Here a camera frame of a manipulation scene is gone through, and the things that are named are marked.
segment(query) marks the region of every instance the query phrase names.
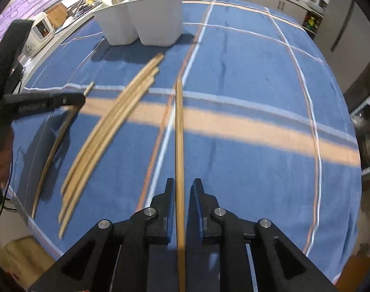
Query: rice cooker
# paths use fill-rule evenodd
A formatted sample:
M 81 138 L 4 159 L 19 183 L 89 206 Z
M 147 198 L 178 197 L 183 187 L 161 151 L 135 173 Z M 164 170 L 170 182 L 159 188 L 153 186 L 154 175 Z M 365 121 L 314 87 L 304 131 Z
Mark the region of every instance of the rice cooker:
M 50 24 L 45 12 L 35 15 L 33 26 L 23 47 L 23 54 L 34 57 L 53 37 L 54 27 Z

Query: white container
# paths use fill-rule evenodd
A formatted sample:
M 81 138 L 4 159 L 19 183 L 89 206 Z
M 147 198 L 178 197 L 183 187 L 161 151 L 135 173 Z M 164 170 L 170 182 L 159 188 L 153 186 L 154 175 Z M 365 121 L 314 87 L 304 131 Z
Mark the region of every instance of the white container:
M 182 0 L 127 0 L 131 20 L 146 46 L 171 46 L 182 34 Z
M 131 21 L 127 0 L 93 11 L 94 18 L 112 46 L 129 45 L 138 39 L 138 32 Z

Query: person's hand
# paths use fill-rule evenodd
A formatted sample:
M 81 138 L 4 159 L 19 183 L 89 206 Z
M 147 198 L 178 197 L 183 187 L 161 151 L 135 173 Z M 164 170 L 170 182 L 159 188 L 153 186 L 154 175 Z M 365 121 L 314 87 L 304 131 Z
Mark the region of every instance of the person's hand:
M 13 130 L 10 128 L 5 137 L 3 147 L 0 149 L 0 188 L 2 189 L 7 186 L 9 179 L 14 137 Z

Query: silver bolt head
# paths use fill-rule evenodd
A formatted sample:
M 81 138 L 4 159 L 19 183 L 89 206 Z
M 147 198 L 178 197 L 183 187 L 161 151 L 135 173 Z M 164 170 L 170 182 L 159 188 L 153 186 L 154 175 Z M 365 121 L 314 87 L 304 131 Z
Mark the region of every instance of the silver bolt head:
M 214 210 L 214 213 L 217 215 L 217 216 L 223 216 L 226 214 L 226 210 L 223 209 L 223 208 L 216 208 Z
M 155 208 L 145 208 L 143 211 L 145 215 L 147 216 L 153 216 L 156 212 Z
M 260 223 L 260 226 L 262 226 L 264 228 L 269 228 L 271 226 L 271 222 L 267 218 L 261 219 L 259 223 Z
M 99 222 L 99 228 L 106 229 L 111 225 L 110 221 L 107 219 L 103 219 Z

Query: blue tablecloth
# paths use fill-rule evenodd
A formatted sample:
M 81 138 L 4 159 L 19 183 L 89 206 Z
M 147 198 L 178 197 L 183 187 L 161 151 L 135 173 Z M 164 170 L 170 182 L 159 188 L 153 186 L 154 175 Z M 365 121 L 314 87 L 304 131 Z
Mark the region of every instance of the blue tablecloth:
M 139 40 L 110 46 L 93 19 L 28 81 L 27 92 L 80 91 L 96 83 L 65 136 L 36 218 L 27 218 L 28 224 L 59 257 L 97 221 L 127 219 L 138 205 L 149 204 L 149 196 L 163 192 L 175 167 L 167 103 L 183 67 L 186 205 L 192 181 L 199 177 L 206 193 L 240 218 L 271 219 L 332 280 L 355 243 L 361 170 L 354 128 L 329 66 L 285 14 L 239 0 L 183 2 L 184 34 L 174 46 L 143 46 Z M 165 59 L 153 88 L 116 134 L 58 239 L 60 188 L 73 160 L 119 91 L 158 52 Z M 13 125 L 11 187 L 28 214 L 65 114 L 58 110 Z M 160 131 L 162 142 L 151 159 Z M 150 162 L 153 172 L 143 191 Z M 171 257 L 162 268 L 155 263 L 150 290 L 176 291 L 175 246 L 174 231 L 165 248 Z M 211 273 L 216 263 L 217 258 L 209 260 Z M 217 275 L 205 280 L 204 288 L 215 291 Z

